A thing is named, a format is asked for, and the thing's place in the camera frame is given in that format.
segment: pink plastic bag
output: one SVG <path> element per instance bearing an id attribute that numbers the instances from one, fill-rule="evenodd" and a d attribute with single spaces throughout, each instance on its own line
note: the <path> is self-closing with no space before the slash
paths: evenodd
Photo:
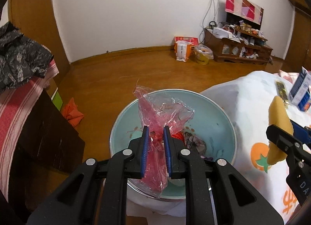
<path id="1" fill-rule="evenodd" d="M 171 134 L 180 132 L 185 123 L 193 118 L 194 110 L 163 91 L 136 86 L 134 95 L 138 98 L 142 127 L 149 126 L 145 177 L 134 182 L 144 192 L 160 198 L 163 189 L 167 186 L 163 128 L 169 126 Z"/>

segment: blue gripper pad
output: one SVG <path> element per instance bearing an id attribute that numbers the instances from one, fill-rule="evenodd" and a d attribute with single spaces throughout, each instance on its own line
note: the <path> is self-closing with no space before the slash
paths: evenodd
<path id="1" fill-rule="evenodd" d="M 165 150 L 165 161 L 166 161 L 167 173 L 169 177 L 171 177 L 172 176 L 172 155 L 171 155 L 171 150 L 169 148 L 169 138 L 167 135 L 168 135 L 167 131 L 164 127 L 163 142 L 164 142 L 164 150 Z"/>
<path id="2" fill-rule="evenodd" d="M 145 172 L 146 172 L 148 148 L 149 148 L 149 127 L 147 127 L 147 131 L 146 131 L 146 135 L 144 139 L 144 146 L 142 150 L 141 169 L 140 169 L 140 174 L 142 178 L 145 176 Z"/>
<path id="3" fill-rule="evenodd" d="M 309 136 L 309 131 L 292 120 L 290 120 L 290 122 L 293 125 L 294 137 L 296 137 L 303 144 L 310 144 L 311 139 Z"/>

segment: white wall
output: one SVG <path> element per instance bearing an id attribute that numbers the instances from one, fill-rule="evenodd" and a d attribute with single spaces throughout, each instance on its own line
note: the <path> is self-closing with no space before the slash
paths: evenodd
<path id="1" fill-rule="evenodd" d="M 8 15 L 8 12 L 7 12 L 7 2 L 6 2 L 4 7 L 3 7 L 3 9 L 2 9 L 0 27 L 2 27 L 8 21 L 9 21 L 9 15 Z"/>
<path id="2" fill-rule="evenodd" d="M 295 10 L 294 6 L 292 6 L 292 7 L 293 7 L 293 17 L 292 17 L 292 21 L 290 24 L 290 35 L 289 35 L 288 40 L 287 40 L 287 45 L 285 47 L 284 55 L 282 57 L 283 59 L 286 58 L 288 48 L 290 47 L 290 43 L 291 43 L 291 39 L 292 39 L 292 35 L 293 35 L 293 30 L 294 30 L 294 25 L 295 25 L 296 10 Z"/>
<path id="3" fill-rule="evenodd" d="M 52 0 L 70 62 L 134 47 L 170 45 L 175 35 L 198 37 L 209 0 Z M 293 8 L 288 0 L 250 0 L 264 8 L 262 30 L 283 57 Z M 224 21 L 225 12 L 219 15 Z M 213 18 L 210 12 L 206 24 Z"/>

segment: red striped blanket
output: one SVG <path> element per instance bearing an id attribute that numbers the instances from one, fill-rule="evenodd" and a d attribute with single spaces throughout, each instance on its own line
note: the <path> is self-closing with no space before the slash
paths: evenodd
<path id="1" fill-rule="evenodd" d="M 21 130 L 43 86 L 58 73 L 52 60 L 44 79 L 33 77 L 18 89 L 7 89 L 0 94 L 0 190 L 7 200 L 10 168 Z"/>

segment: gray patterned fabric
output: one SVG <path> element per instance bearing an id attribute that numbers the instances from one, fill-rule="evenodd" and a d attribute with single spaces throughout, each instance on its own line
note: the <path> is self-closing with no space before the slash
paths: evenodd
<path id="1" fill-rule="evenodd" d="M 0 93 L 18 88 L 33 76 L 44 78 L 51 52 L 8 22 L 0 27 Z"/>

